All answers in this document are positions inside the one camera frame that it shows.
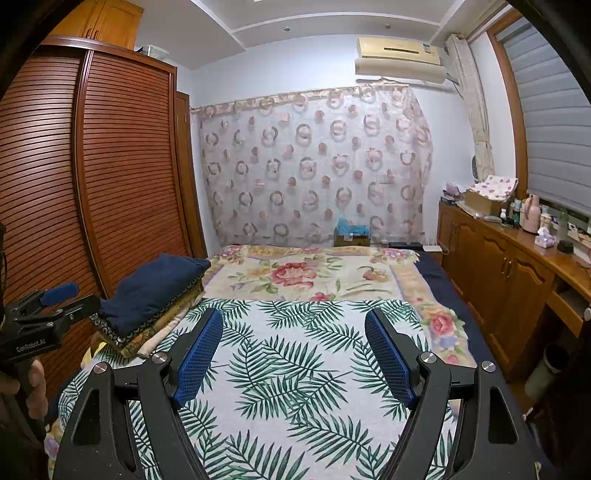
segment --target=window blind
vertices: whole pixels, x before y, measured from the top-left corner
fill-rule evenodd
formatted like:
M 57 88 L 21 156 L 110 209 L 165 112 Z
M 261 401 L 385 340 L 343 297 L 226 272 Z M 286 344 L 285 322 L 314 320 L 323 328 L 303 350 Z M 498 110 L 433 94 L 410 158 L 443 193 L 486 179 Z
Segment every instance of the window blind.
M 521 98 L 528 193 L 591 216 L 591 106 L 568 67 L 525 18 L 497 36 Z

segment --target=navy blue bedsheet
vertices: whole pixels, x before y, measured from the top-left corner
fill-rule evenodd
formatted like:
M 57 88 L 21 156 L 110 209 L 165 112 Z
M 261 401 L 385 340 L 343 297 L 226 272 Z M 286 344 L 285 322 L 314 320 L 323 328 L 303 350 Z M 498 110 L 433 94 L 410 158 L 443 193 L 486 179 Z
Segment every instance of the navy blue bedsheet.
M 470 312 L 468 306 L 456 293 L 447 274 L 431 255 L 419 252 L 418 257 L 420 261 L 415 265 L 421 276 L 431 288 L 435 299 L 442 305 L 456 312 L 458 318 L 464 321 L 464 330 L 468 335 L 468 348 L 470 349 L 470 353 L 474 357 L 474 360 L 478 363 L 483 362 L 484 360 L 494 362 L 495 357 L 492 355 L 491 349 L 488 348 L 488 345 L 480 332 L 480 328 L 472 316 L 472 312 Z

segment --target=small box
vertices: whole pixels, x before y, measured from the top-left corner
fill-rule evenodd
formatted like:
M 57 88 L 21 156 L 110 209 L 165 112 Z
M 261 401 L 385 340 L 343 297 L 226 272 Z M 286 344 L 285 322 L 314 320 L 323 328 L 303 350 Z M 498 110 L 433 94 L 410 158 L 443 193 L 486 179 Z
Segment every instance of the small box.
M 335 247 L 369 247 L 368 235 L 339 235 L 335 228 Z
M 472 210 L 477 211 L 483 215 L 494 215 L 496 217 L 501 215 L 501 209 L 507 208 L 508 202 L 498 202 L 496 200 L 491 200 L 486 197 L 483 197 L 479 193 L 473 192 L 471 190 L 466 191 L 466 197 L 464 198 L 464 202 L 468 207 Z

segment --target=curtain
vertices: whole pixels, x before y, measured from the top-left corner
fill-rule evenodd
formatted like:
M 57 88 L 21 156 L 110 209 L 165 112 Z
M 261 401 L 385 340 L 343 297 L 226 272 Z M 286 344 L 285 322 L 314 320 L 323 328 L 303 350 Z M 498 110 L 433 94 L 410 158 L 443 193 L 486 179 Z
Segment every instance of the curtain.
M 488 127 L 486 103 L 480 83 L 480 76 L 468 42 L 457 35 L 450 35 L 446 41 L 449 56 L 459 76 L 462 97 L 468 107 L 472 135 L 476 150 L 476 172 L 479 181 L 495 174 L 491 152 L 491 138 Z
M 421 241 L 431 132 L 407 85 L 286 93 L 197 109 L 222 244 L 331 246 L 339 217 Z

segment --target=air conditioner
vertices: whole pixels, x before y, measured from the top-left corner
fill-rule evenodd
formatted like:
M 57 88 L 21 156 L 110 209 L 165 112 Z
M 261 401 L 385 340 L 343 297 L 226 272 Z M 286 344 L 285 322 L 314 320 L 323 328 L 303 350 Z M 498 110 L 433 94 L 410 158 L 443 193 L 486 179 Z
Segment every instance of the air conditioner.
M 380 75 L 443 83 L 447 70 L 441 65 L 437 47 L 412 40 L 360 37 L 357 75 Z

